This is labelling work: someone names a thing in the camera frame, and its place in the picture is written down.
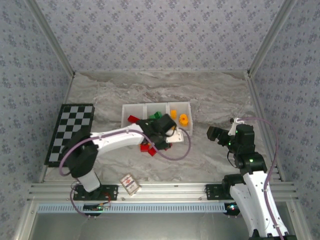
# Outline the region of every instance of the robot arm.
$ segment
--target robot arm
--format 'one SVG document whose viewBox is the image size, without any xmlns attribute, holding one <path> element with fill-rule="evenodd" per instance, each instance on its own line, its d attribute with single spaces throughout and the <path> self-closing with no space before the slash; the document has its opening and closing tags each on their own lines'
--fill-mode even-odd
<svg viewBox="0 0 320 240">
<path fill-rule="evenodd" d="M 210 126 L 207 137 L 211 141 L 218 139 L 218 144 L 227 146 L 233 153 L 234 163 L 240 174 L 226 175 L 222 181 L 223 189 L 231 196 L 242 213 L 248 228 L 250 240 L 296 240 L 290 236 L 284 225 L 269 183 L 266 190 L 264 185 L 267 179 L 267 167 L 261 154 L 255 151 L 255 133 L 253 126 L 244 124 L 238 118 L 231 119 L 230 131 Z"/>
<path fill-rule="evenodd" d="M 73 178 L 83 185 L 85 191 L 97 190 L 101 183 L 93 170 L 98 154 L 129 145 L 146 143 L 149 138 L 158 150 L 170 148 L 170 143 L 184 141 L 184 135 L 168 114 L 159 119 L 139 120 L 127 127 L 107 132 L 79 130 L 62 150 L 63 159 Z"/>
</svg>

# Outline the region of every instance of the black bracket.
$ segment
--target black bracket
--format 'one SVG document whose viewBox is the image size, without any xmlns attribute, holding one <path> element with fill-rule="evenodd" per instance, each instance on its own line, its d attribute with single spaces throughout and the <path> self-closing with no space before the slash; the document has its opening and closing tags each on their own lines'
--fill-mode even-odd
<svg viewBox="0 0 320 240">
<path fill-rule="evenodd" d="M 101 185 L 98 189 L 87 192 L 83 185 L 78 185 L 74 190 L 74 201 L 116 201 L 118 197 L 118 185 Z"/>
<path fill-rule="evenodd" d="M 222 184 L 207 184 L 205 185 L 205 193 L 207 200 L 232 200 L 233 198 L 227 195 L 222 187 Z"/>
</svg>

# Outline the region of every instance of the marble surface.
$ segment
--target marble surface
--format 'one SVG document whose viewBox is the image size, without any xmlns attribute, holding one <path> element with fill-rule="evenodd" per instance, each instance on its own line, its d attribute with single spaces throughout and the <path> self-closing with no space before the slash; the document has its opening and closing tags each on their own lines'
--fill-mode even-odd
<svg viewBox="0 0 320 240">
<path fill-rule="evenodd" d="M 142 153 L 135 145 L 123 147 L 98 155 L 94 170 L 101 181 L 118 181 L 132 173 L 138 181 L 220 182 L 224 175 L 239 170 L 228 163 L 226 147 L 207 139 L 208 127 L 229 129 L 230 118 L 255 115 L 242 73 L 76 73 L 67 102 L 94 104 L 92 132 L 120 128 L 123 104 L 190 102 L 193 136 L 191 151 L 185 159 L 169 161 L 158 154 L 151 157 Z M 256 150 L 267 159 L 258 124 L 252 124 Z M 186 141 L 176 143 L 165 154 L 182 156 L 187 148 Z M 47 181 L 68 179 L 71 177 L 60 177 L 56 168 L 49 168 L 45 177 Z"/>
</svg>

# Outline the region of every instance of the white plastic tray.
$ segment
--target white plastic tray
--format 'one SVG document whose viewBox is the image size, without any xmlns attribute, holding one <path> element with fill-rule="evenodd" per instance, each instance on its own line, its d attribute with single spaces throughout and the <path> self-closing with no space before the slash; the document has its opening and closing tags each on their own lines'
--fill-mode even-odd
<svg viewBox="0 0 320 240">
<path fill-rule="evenodd" d="M 170 115 L 171 110 L 176 110 L 176 119 L 174 119 L 174 121 L 176 122 L 178 128 L 186 130 L 187 133 L 192 136 L 193 121 L 190 102 L 188 101 L 124 104 L 122 105 L 121 127 L 124 128 L 131 124 L 130 122 L 128 122 L 128 117 L 130 115 L 138 119 L 148 119 L 150 115 L 153 115 L 156 112 L 161 112 L 162 115 Z M 181 114 L 187 115 L 188 126 L 181 126 L 179 124 L 179 117 Z"/>
</svg>

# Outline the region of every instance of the patterned wallpaper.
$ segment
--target patterned wallpaper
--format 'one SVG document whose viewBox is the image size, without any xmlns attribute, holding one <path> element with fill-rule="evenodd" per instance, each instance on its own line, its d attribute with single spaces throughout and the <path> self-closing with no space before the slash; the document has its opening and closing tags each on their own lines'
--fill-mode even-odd
<svg viewBox="0 0 320 240">
<path fill-rule="evenodd" d="M 283 0 L 37 0 L 73 70 L 249 68 Z"/>
<path fill-rule="evenodd" d="M 258 69 L 267 119 L 314 239 L 320 239 L 320 2 L 299 0 Z"/>
<path fill-rule="evenodd" d="M 38 181 L 69 78 L 23 0 L 0 1 L 0 239 Z"/>
</svg>

